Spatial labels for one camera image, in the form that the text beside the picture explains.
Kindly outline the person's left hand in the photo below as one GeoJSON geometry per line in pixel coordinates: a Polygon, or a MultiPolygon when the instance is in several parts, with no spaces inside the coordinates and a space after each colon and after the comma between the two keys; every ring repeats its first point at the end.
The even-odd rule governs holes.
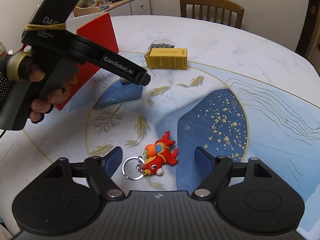
{"type": "Polygon", "coordinates": [[[79,71],[76,63],[68,59],[48,56],[31,59],[31,72],[43,73],[44,77],[31,82],[20,104],[15,124],[21,128],[27,119],[34,124],[41,122],[54,105],[66,101],[71,93],[70,85],[76,83],[75,75],[79,71]]]}

